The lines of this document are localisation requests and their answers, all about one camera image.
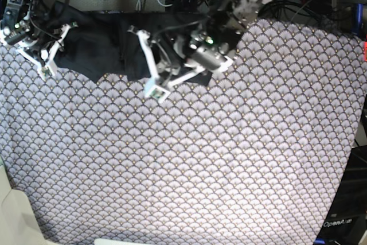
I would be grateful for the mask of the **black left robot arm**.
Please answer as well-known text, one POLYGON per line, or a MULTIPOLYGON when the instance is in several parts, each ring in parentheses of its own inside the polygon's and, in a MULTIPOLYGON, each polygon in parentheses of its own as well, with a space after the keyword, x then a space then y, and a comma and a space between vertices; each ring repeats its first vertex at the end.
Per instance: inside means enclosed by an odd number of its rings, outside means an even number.
POLYGON ((150 74, 144 96, 162 103, 177 85, 227 71, 238 36, 271 1, 210 0, 207 11, 187 23, 151 32, 131 26, 128 31, 137 36, 150 74))

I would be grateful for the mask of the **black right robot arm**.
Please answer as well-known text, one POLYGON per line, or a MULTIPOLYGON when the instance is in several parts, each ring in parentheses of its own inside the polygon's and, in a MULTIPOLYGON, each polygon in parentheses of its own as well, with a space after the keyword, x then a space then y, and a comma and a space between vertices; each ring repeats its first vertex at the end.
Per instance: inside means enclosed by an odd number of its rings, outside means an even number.
POLYGON ((1 0, 1 43, 15 46, 17 52, 36 66, 42 80, 56 76, 54 58, 64 50, 64 40, 76 22, 59 24, 69 0, 52 14, 43 0, 1 0))

